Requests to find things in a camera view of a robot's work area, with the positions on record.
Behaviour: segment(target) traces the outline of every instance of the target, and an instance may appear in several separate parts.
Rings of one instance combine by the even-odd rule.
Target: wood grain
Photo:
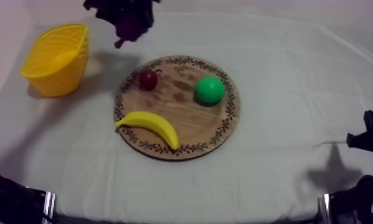
[[[158,72],[152,91],[139,88],[138,76],[145,69]],[[217,76],[225,85],[222,100],[211,107],[198,104],[194,91],[198,81]],[[180,147],[172,150],[146,129],[121,126],[116,131],[137,151],[161,160],[189,160],[205,155],[234,131],[240,114],[240,98],[231,78],[216,65],[190,56],[168,56],[136,69],[120,87],[114,106],[114,121],[131,111],[149,111],[167,119],[175,128]]]

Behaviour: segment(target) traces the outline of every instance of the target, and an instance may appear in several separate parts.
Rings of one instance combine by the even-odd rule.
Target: toy banana
[[[163,117],[146,111],[133,111],[123,119],[115,122],[116,127],[128,125],[132,127],[142,127],[161,136],[173,149],[178,148],[178,137],[174,127]]]

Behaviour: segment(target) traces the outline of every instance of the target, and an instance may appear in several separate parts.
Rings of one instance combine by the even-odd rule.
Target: white tablecloth
[[[87,18],[90,59],[72,95],[41,98],[20,75],[34,30],[0,93],[0,170],[57,193],[57,211],[160,223],[262,222],[317,212],[316,198],[373,175],[373,153],[348,149],[373,109],[373,37],[336,27],[232,14],[158,13],[116,50],[114,27]],[[241,97],[234,134],[204,157],[171,163],[114,133],[113,97],[152,59],[209,60]]]

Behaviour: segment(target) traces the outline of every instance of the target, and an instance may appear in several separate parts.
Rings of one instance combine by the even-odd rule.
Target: yellow basket
[[[42,94],[57,97],[79,86],[87,61],[88,27],[65,24],[38,37],[21,73]]]

